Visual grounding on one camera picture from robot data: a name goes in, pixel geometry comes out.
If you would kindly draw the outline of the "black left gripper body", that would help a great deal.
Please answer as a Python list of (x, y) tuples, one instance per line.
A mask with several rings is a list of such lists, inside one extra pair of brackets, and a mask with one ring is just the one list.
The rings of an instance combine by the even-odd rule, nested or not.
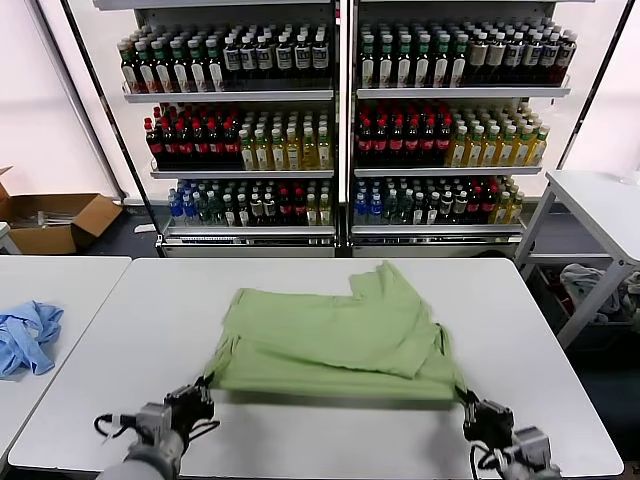
[(189, 386), (180, 387), (164, 398), (164, 405), (171, 409), (171, 429), (184, 444), (190, 444), (216, 428), (214, 401), (206, 404), (200, 398), (189, 398)]

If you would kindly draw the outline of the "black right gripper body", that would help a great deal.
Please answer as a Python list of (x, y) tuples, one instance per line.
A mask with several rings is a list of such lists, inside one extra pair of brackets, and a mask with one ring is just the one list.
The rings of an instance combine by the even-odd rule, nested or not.
[(510, 408), (490, 400), (475, 400), (464, 406), (463, 434), (469, 442), (485, 446), (511, 446), (514, 427)]

